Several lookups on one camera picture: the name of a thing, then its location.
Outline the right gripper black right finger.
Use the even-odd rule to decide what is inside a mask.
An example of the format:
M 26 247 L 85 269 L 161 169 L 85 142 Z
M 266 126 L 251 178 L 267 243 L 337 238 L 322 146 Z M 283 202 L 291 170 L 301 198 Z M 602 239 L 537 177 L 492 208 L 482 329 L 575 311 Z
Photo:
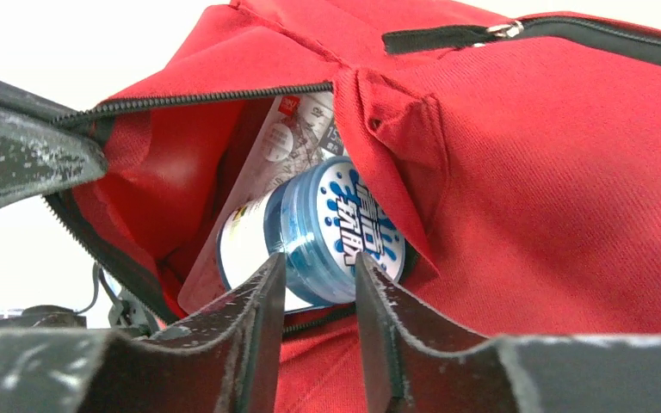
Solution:
M 371 412 L 661 412 L 661 335 L 488 338 L 355 259 Z

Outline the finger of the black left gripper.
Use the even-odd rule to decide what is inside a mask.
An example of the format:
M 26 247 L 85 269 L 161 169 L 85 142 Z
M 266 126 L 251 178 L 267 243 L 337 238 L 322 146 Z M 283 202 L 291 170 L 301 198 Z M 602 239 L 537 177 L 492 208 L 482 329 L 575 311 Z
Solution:
M 57 125 L 71 112 L 0 81 L 0 208 L 106 175 L 99 144 L 80 129 Z

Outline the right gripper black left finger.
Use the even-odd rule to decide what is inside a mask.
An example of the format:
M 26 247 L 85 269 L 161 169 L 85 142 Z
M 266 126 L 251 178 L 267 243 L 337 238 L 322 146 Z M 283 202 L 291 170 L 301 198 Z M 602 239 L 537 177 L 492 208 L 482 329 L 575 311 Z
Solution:
M 286 258 L 155 335 L 0 328 L 0 412 L 270 412 Z

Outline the red student backpack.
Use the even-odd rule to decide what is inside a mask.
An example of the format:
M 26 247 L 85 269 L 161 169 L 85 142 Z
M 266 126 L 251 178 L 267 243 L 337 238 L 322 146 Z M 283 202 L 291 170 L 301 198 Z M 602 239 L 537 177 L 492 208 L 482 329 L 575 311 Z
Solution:
M 97 274 L 174 324 L 198 311 L 178 294 L 275 98 L 316 92 L 334 157 L 405 238 L 394 282 L 488 338 L 661 335 L 661 31 L 630 23 L 215 5 L 160 72 L 57 119 L 108 171 L 47 202 Z M 284 310 L 270 412 L 371 412 L 356 284 L 351 303 Z

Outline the white blister pack item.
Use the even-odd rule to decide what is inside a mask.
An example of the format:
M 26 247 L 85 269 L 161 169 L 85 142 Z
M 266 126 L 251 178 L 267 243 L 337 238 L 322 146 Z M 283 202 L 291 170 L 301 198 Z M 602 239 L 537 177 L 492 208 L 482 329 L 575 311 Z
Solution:
M 324 160 L 345 154 L 334 125 L 333 95 L 275 98 L 218 218 L 198 255 L 178 304 L 194 312 L 243 284 L 269 257 L 263 226 L 269 194 Z

